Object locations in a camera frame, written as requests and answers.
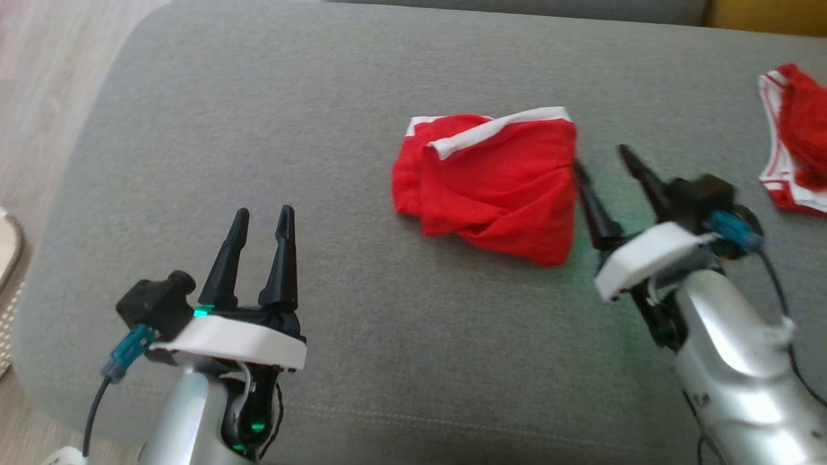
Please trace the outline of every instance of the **folded red garment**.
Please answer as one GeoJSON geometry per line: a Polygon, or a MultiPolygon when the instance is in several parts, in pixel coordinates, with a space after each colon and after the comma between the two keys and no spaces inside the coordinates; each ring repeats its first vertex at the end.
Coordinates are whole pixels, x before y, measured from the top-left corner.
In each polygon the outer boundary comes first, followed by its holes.
{"type": "Polygon", "coordinates": [[[414,117],[391,173],[394,206],[425,236],[561,265],[574,238],[575,141],[563,107],[414,117]]]}
{"type": "Polygon", "coordinates": [[[801,164],[796,181],[810,190],[827,190],[827,88],[792,63],[777,71],[786,78],[778,130],[801,164]]]}
{"type": "MultiPolygon", "coordinates": [[[[796,99],[804,94],[797,93],[794,89],[790,91],[793,84],[780,70],[786,70],[791,77],[797,75],[794,65],[785,65],[758,77],[758,91],[767,112],[772,136],[770,159],[759,179],[778,208],[827,216],[827,189],[822,188],[818,175],[819,152],[811,151],[802,155],[801,151],[802,146],[808,146],[805,141],[816,141],[815,144],[809,145],[810,148],[817,146],[819,128],[811,127],[807,121],[791,123],[793,120],[798,121],[800,116],[796,115],[796,111],[791,110],[791,107],[796,99]],[[791,133],[798,134],[800,138],[795,139],[791,133]],[[815,163],[807,165],[808,160],[815,163]]],[[[807,103],[799,104],[803,105],[802,108],[808,108],[807,103]]]]}

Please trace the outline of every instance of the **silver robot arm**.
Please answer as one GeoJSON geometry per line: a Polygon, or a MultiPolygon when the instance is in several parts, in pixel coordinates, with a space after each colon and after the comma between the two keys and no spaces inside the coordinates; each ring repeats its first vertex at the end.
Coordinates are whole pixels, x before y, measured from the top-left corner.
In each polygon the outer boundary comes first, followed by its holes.
{"type": "MultiPolygon", "coordinates": [[[[90,410],[82,457],[75,450],[69,465],[86,463],[103,390],[117,384],[141,355],[184,372],[154,438],[141,451],[141,465],[248,465],[264,457],[284,414],[278,379],[304,369],[307,345],[295,314],[295,221],[289,205],[281,210],[277,250],[258,305],[238,305],[235,284],[249,219],[246,209],[238,210],[199,306],[187,303],[196,284],[183,271],[163,281],[138,281],[118,301],[116,310],[131,332],[102,370],[104,383],[90,410]]],[[[55,457],[67,463],[65,455],[55,457]]]]}
{"type": "Polygon", "coordinates": [[[678,381],[704,441],[731,465],[827,464],[822,407],[793,372],[794,325],[768,325],[725,276],[693,271],[675,301],[686,324],[678,381]]]}
{"type": "Polygon", "coordinates": [[[620,155],[657,225],[624,235],[577,166],[581,206],[600,251],[595,283],[606,301],[631,295],[655,343],[675,353],[674,372],[701,430],[699,463],[705,443],[728,465],[827,465],[824,401],[793,365],[795,325],[786,315],[780,325],[767,324],[720,265],[721,258],[760,254],[786,310],[757,219],[714,176],[665,184],[628,147],[620,155]]]}

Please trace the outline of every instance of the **fabric upholstery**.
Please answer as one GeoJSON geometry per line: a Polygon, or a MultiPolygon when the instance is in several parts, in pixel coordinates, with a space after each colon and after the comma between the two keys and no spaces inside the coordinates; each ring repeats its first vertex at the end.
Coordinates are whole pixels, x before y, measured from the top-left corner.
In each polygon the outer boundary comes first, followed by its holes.
{"type": "Polygon", "coordinates": [[[706,0],[328,0],[699,26],[706,0]]]}
{"type": "MultiPolygon", "coordinates": [[[[390,168],[412,116],[565,106],[578,156],[629,230],[651,225],[615,145],[664,177],[740,188],[827,391],[827,223],[779,213],[759,74],[827,79],[827,42],[682,26],[343,4],[174,2],[124,45],[79,139],[27,280],[16,371],[81,428],[126,332],[137,280],[206,278],[251,211],[237,295],[254,303],[281,204],[296,210],[303,372],[282,381],[279,463],[693,463],[697,428],[631,302],[600,301],[578,214],[565,266],[422,237],[394,213],[390,168]]],[[[755,260],[730,268],[767,317],[755,260]]],[[[191,296],[194,303],[198,291],[191,296]]],[[[95,433],[147,440],[175,368],[140,360],[95,433]]]]}

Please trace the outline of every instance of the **wooden floor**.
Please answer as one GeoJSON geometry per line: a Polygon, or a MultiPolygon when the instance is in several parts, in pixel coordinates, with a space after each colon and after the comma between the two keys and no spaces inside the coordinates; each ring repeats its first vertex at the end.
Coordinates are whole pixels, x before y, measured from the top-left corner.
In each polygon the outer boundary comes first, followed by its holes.
{"type": "MultiPolygon", "coordinates": [[[[30,244],[9,290],[25,275],[109,65],[135,25],[168,1],[0,0],[0,205],[21,222],[30,244]]],[[[26,398],[13,372],[0,378],[0,462],[37,465],[80,441],[26,398]]],[[[95,463],[122,465],[135,463],[139,450],[98,439],[91,455],[95,463]]]]}

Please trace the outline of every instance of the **blue connector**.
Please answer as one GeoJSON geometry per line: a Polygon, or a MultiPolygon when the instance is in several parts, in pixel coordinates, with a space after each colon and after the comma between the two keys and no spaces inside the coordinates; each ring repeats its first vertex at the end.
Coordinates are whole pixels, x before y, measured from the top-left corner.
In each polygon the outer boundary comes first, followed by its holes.
{"type": "Polygon", "coordinates": [[[109,362],[101,369],[101,376],[112,379],[112,384],[121,382],[129,366],[149,351],[154,341],[155,333],[149,326],[137,325],[109,355],[109,362]]]}
{"type": "Polygon", "coordinates": [[[764,238],[754,232],[749,223],[731,213],[717,210],[710,215],[708,222],[710,231],[735,242],[746,252],[757,252],[764,245],[764,238]]]}

